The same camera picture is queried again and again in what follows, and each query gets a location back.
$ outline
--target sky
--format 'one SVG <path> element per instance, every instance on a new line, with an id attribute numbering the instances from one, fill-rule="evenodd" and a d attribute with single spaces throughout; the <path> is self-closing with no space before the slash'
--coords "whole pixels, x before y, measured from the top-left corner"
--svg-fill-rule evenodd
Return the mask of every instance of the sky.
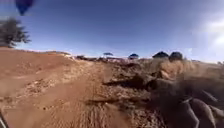
<path id="1" fill-rule="evenodd" d="M 19 16 L 0 0 L 0 18 L 22 21 L 32 42 L 19 49 L 117 57 L 180 51 L 188 59 L 224 60 L 224 0 L 36 0 Z"/>

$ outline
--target dirt track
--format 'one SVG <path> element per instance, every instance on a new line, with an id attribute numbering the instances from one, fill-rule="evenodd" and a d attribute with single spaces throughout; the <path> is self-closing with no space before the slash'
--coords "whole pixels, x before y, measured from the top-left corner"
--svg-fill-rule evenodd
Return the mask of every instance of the dirt track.
<path id="1" fill-rule="evenodd" d="M 105 94 L 100 63 L 60 55 L 0 50 L 0 106 L 10 128 L 126 128 L 114 105 L 89 104 Z"/>

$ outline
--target rut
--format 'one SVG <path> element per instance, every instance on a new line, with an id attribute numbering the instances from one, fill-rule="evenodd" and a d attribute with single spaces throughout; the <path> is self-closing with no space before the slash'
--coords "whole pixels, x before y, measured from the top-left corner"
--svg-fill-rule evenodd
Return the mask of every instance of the rut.
<path id="1" fill-rule="evenodd" d="M 83 69 L 78 76 L 69 78 L 65 83 L 57 83 L 43 93 L 25 97 L 16 106 L 7 109 L 4 116 L 9 127 L 130 127 L 128 120 L 115 106 L 87 104 L 88 100 L 98 99 L 97 94 L 105 91 L 101 84 L 106 71 L 102 64 L 88 64 Z"/>

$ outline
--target tree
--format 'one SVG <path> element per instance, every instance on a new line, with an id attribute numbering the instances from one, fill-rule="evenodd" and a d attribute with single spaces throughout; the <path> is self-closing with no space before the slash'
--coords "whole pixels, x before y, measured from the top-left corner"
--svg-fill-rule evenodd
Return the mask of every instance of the tree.
<path id="1" fill-rule="evenodd" d="M 20 24 L 21 22 L 14 18 L 0 21 L 0 46 L 13 48 L 18 43 L 30 42 L 29 35 Z"/>
<path id="2" fill-rule="evenodd" d="M 175 60 L 183 60 L 183 55 L 180 52 L 172 52 L 171 55 L 169 56 L 170 61 L 175 61 Z"/>
<path id="3" fill-rule="evenodd" d="M 156 53 L 154 56 L 152 56 L 152 58 L 168 58 L 169 55 L 163 51 L 160 51 L 158 53 Z"/>
<path id="4" fill-rule="evenodd" d="M 139 58 L 139 55 L 138 54 L 135 54 L 135 53 L 133 53 L 133 54 L 131 54 L 129 57 L 128 57 L 128 59 L 138 59 Z"/>
<path id="5" fill-rule="evenodd" d="M 103 53 L 103 55 L 104 55 L 105 57 L 113 56 L 113 54 L 110 53 L 110 52 L 105 52 L 105 53 Z"/>

